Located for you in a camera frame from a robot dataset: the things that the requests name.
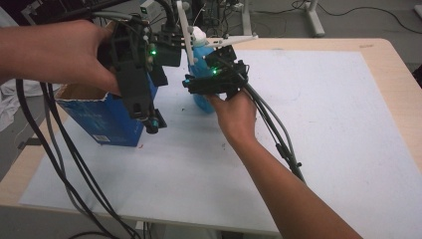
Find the white table surface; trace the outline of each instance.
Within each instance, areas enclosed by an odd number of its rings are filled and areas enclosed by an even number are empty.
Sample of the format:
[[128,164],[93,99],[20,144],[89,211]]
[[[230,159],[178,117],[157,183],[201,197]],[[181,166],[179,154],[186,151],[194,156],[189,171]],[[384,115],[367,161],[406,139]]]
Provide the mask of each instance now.
[[[285,123],[317,195],[365,238],[421,237],[421,175],[359,53],[237,55],[251,65],[251,85]],[[202,114],[182,88],[186,72],[185,66],[166,69],[170,86],[159,89],[155,105],[168,128],[144,134],[138,148],[100,146],[71,119],[65,127],[118,214],[278,234],[215,115]],[[277,155],[259,119],[257,138]],[[104,212],[64,155],[69,179],[94,211]],[[20,202],[73,208],[47,158]]]

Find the cardboard box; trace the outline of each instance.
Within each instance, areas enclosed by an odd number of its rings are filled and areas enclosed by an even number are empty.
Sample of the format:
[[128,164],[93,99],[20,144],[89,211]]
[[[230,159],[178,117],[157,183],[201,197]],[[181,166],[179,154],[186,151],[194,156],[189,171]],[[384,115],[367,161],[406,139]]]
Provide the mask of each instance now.
[[[151,85],[152,97],[157,88]],[[143,124],[131,119],[121,99],[100,89],[62,86],[56,93],[57,104],[100,144],[137,146]]]

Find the black wire bundle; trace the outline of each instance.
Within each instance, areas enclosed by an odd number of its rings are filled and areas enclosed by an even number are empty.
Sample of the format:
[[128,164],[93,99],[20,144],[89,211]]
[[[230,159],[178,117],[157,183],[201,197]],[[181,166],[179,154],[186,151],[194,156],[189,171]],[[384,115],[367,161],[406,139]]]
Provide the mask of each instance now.
[[[60,120],[59,113],[55,104],[54,99],[54,92],[53,87],[51,84],[48,84],[46,86],[45,83],[41,83],[41,88],[43,90],[44,94],[44,100],[47,103],[47,105],[50,108],[50,111],[56,120],[56,123],[59,126],[59,129],[63,135],[63,138],[70,150],[70,153],[75,161],[75,164],[77,165],[78,169],[81,172],[81,175],[83,176],[84,180],[86,181],[87,185],[89,186],[91,192],[96,197],[98,202],[102,205],[102,207],[105,209],[105,211],[111,215],[121,226],[122,228],[130,235],[130,238],[141,238],[140,235],[130,226],[128,226],[126,223],[124,223],[121,218],[115,213],[114,209],[109,204],[108,200],[106,199],[106,196],[101,191],[99,185],[97,184],[96,180],[94,179],[93,175],[91,174],[90,170],[88,169],[87,165],[85,164],[83,158],[79,154],[78,150],[76,149],[74,143],[72,142],[71,138],[69,137],[68,133],[66,132],[65,128],[63,127],[63,124]],[[107,236],[109,238],[117,238],[113,236],[108,230],[106,230],[102,224],[97,220],[94,213],[90,210],[90,208],[87,206],[87,204],[84,202],[78,191],[75,189],[75,187],[69,182],[68,178],[66,177],[66,174],[64,173],[64,169],[61,168],[56,160],[56,157],[54,156],[49,144],[47,143],[47,140],[45,139],[44,135],[41,133],[40,129],[38,128],[36,122],[34,121],[34,118],[31,115],[31,112],[28,108],[28,104],[25,99],[24,95],[24,87],[23,87],[23,80],[17,79],[16,80],[16,90],[17,95],[19,99],[19,103],[21,104],[22,111],[25,115],[25,118],[28,121],[28,124],[33,129],[34,133],[40,140],[41,144],[43,145],[44,150],[46,151],[47,155],[49,156],[53,167],[60,177],[60,179],[65,184],[66,188],[72,193],[72,195],[77,199],[78,203],[81,205],[82,210],[86,213],[86,215],[101,229],[102,234],[104,236]]]

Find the electronic device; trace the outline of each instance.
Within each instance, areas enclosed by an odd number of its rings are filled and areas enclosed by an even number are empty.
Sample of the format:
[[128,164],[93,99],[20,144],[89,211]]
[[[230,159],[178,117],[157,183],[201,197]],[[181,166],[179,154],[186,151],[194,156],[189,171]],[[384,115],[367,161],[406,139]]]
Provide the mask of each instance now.
[[144,20],[153,21],[161,14],[161,6],[154,0],[146,0],[140,4],[140,17]]

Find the table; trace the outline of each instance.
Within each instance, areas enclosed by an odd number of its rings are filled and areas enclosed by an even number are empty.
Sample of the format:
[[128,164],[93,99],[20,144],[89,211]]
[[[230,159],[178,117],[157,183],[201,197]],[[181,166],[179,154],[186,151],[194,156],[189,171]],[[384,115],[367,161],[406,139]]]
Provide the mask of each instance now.
[[[260,39],[236,49],[330,50],[361,52],[413,158],[422,169],[422,91],[391,44],[380,39]],[[30,208],[18,203],[44,151],[27,147],[0,183],[0,205]]]

